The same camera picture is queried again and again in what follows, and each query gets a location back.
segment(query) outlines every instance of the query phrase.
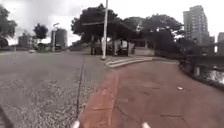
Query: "sidewalk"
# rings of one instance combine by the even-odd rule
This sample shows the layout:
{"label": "sidewalk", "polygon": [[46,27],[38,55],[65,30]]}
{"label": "sidewalk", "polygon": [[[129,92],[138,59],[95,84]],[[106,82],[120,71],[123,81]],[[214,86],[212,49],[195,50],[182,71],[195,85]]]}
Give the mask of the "sidewalk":
{"label": "sidewalk", "polygon": [[79,120],[81,128],[221,128],[223,117],[224,92],[154,61],[108,74]]}

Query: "crosswalk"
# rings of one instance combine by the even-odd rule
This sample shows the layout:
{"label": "crosswalk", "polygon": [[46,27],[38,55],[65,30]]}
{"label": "crosswalk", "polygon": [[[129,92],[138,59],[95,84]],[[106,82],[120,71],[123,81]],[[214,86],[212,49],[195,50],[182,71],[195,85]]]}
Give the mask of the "crosswalk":
{"label": "crosswalk", "polygon": [[117,68],[121,66],[125,66],[132,63],[139,63],[152,60],[151,57],[141,57],[141,58],[131,58],[131,59],[121,59],[116,61],[106,62],[105,65],[110,68]]}

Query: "utility pole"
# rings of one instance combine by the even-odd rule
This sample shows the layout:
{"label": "utility pole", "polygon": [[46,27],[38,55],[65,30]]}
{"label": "utility pole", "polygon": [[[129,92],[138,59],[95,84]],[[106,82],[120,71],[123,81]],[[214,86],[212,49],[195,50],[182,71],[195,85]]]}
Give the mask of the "utility pole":
{"label": "utility pole", "polygon": [[106,0],[106,9],[105,9],[104,33],[103,33],[103,42],[102,42],[103,56],[101,58],[102,60],[106,60],[107,22],[108,22],[108,0]]}
{"label": "utility pole", "polygon": [[55,41],[56,41],[56,31],[57,31],[57,25],[59,25],[59,23],[56,23],[56,24],[54,24],[53,25],[53,27],[54,27],[54,31],[53,31],[53,41],[52,41],[52,43],[53,43],[53,52],[55,52]]}

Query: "pole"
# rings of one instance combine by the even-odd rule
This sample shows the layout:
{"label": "pole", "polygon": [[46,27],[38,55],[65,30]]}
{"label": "pole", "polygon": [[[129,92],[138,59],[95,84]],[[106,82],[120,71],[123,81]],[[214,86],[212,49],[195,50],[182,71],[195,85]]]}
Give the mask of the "pole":
{"label": "pole", "polygon": [[101,58],[102,60],[106,60],[107,21],[108,21],[108,0],[106,0],[106,9],[105,9],[104,32],[103,32],[103,42],[102,42],[103,56]]}
{"label": "pole", "polygon": [[55,35],[56,35],[55,32],[56,31],[54,30],[53,31],[53,42],[52,42],[53,43],[53,52],[55,52]]}
{"label": "pole", "polygon": [[156,41],[153,39],[153,49],[154,49],[154,56],[156,55]]}
{"label": "pole", "polygon": [[52,42],[53,43],[53,49],[52,49],[53,52],[55,52],[57,25],[59,25],[59,23],[56,23],[56,24],[53,25],[53,27],[54,27],[53,37],[52,37],[53,38],[53,42]]}

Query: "lamp post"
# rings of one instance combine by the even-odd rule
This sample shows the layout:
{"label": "lamp post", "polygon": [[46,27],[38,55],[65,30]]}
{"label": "lamp post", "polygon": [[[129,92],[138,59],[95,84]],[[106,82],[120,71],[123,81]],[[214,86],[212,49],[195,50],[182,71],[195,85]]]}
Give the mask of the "lamp post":
{"label": "lamp post", "polygon": [[153,49],[154,49],[154,56],[155,56],[156,55],[156,41],[155,41],[155,38],[153,39]]}
{"label": "lamp post", "polygon": [[105,9],[105,18],[104,18],[104,32],[103,32],[103,42],[102,42],[103,56],[101,58],[102,60],[106,60],[107,22],[108,22],[108,0],[106,0],[106,9]]}
{"label": "lamp post", "polygon": [[53,43],[53,52],[55,52],[55,41],[56,41],[57,25],[59,25],[59,23],[56,23],[56,24],[53,25],[53,27],[54,27],[53,37],[52,37],[53,38],[53,41],[52,41],[52,43]]}

